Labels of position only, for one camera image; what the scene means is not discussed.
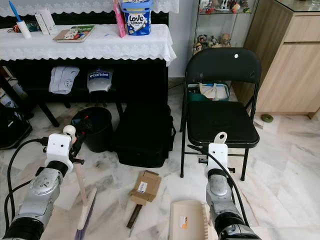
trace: broom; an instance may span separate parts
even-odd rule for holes
[[[75,169],[76,177],[78,179],[80,194],[81,194],[82,204],[83,204],[80,220],[78,223],[78,227],[77,227],[77,231],[74,239],[83,240],[85,237],[86,229],[88,227],[88,223],[89,223],[93,208],[94,208],[97,188],[92,189],[92,191],[87,197],[85,184],[84,184],[84,177],[81,173],[81,168],[79,164],[74,164],[74,169]]]

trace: black trash bin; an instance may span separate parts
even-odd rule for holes
[[[113,128],[111,113],[103,107],[89,107],[79,111],[72,119],[71,124],[76,132],[84,132],[84,143],[95,153],[112,151],[111,140]]]

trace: white table cloth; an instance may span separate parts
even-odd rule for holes
[[[58,31],[72,25],[58,25]],[[53,40],[54,35],[31,32],[32,38],[25,39],[21,33],[0,29],[1,60],[39,59],[163,59],[168,66],[177,56],[172,48],[170,31],[165,24],[151,25],[146,36],[119,37],[116,24],[96,25],[84,42],[61,43]]]
[[[153,0],[153,11],[159,13],[179,12],[180,0]],[[114,9],[113,0],[13,0],[19,15],[34,15],[40,9],[48,8],[50,12],[61,13],[95,13],[111,12]],[[0,0],[0,16],[14,16],[8,0]]]

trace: chair seat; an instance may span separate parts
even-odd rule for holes
[[[187,110],[188,139],[196,146],[213,143],[220,132],[227,133],[229,148],[250,149],[259,135],[245,107],[234,101],[192,101]]]

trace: white wall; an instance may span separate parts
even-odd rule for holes
[[[192,28],[192,13],[194,1],[180,0],[179,13],[169,13],[169,28],[173,41],[173,50],[176,59],[169,66],[169,78],[181,78],[185,76],[189,54],[189,38]]]

